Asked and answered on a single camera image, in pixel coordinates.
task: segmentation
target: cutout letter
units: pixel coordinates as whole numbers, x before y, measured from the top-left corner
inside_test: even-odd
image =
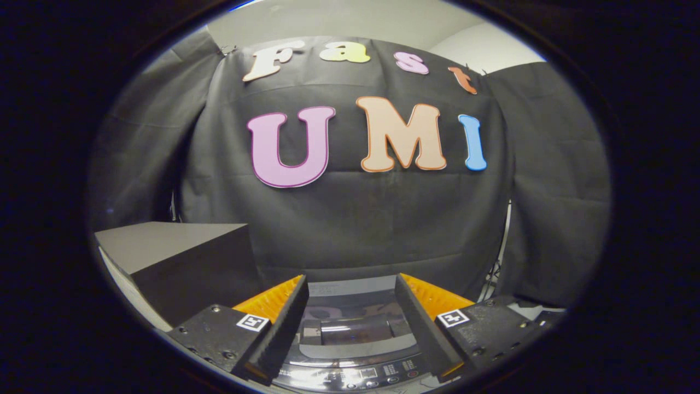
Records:
[[[467,134],[467,160],[464,162],[472,171],[481,171],[486,168],[486,161],[481,149],[481,138],[479,137],[479,119],[467,115],[457,116],[459,123],[464,126]]]
[[[367,48],[356,42],[333,42],[325,46],[328,49],[321,51],[318,55],[323,60],[331,62],[342,62],[347,60],[353,63],[364,63],[370,60],[367,56]]]
[[[279,158],[279,128],[287,115],[265,114],[251,119],[253,133],[253,171],[264,184],[273,187],[299,187],[318,179],[328,164],[328,120],[335,116],[333,107],[310,107],[299,111],[307,124],[307,158],[290,167]]]
[[[428,67],[423,64],[423,59],[418,55],[406,52],[394,53],[394,58],[397,60],[396,65],[402,70],[414,72],[416,74],[427,74]]]
[[[474,86],[471,86],[469,84],[469,81],[471,81],[472,79],[469,78],[467,74],[464,74],[464,72],[460,70],[459,67],[448,67],[447,69],[451,72],[454,72],[454,77],[457,78],[457,82],[459,82],[459,85],[462,88],[464,88],[464,90],[468,91],[473,95],[477,94],[477,90],[474,89]]]
[[[299,49],[303,47],[304,41],[292,41],[255,52],[253,54],[253,56],[255,56],[253,68],[243,77],[243,82],[252,81],[278,72],[280,66],[275,65],[274,61],[279,60],[280,63],[287,63],[292,58],[292,48]]]
[[[401,166],[408,168],[420,143],[416,165],[422,170],[441,170],[447,167],[442,155],[438,117],[440,110],[427,104],[416,104],[408,124],[404,123],[396,108],[383,97],[360,97],[358,107],[367,114],[367,157],[362,169],[368,172],[389,171],[394,160],[386,153],[388,140]]]

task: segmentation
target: black metal plate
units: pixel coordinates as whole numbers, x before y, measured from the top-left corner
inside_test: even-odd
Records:
[[[439,318],[435,322],[464,356],[477,368],[483,368],[519,350],[540,329],[535,322],[508,308],[513,300],[496,297],[462,308],[459,311],[468,320],[454,319],[451,327]]]
[[[270,329],[267,319],[251,316],[214,304],[175,327],[168,335],[211,364],[233,372]],[[243,322],[252,324],[250,328],[237,325],[243,325]]]

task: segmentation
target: orange gripper pad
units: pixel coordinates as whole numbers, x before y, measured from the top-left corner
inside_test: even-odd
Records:
[[[406,280],[408,287],[411,288],[411,291],[432,321],[435,321],[435,317],[441,313],[474,305],[474,302],[460,297],[453,292],[448,292],[432,283],[416,279],[405,273],[402,273],[401,276]]]
[[[279,316],[279,312],[284,307],[290,294],[294,291],[299,279],[302,275],[296,276],[282,282],[279,285],[265,290],[264,292],[243,301],[233,307],[236,311],[250,313],[251,315],[268,318],[274,324],[274,321]]]

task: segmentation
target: white wall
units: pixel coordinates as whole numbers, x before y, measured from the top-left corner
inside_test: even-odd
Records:
[[[468,64],[480,74],[545,61],[524,43],[488,22],[447,37],[429,51],[459,64]]]

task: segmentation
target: blue letter i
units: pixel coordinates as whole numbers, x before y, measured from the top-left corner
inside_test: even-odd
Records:
[[[457,116],[459,123],[464,126],[467,134],[467,160],[464,162],[472,171],[481,171],[486,168],[486,161],[481,149],[481,138],[479,138],[479,119],[467,115]]]

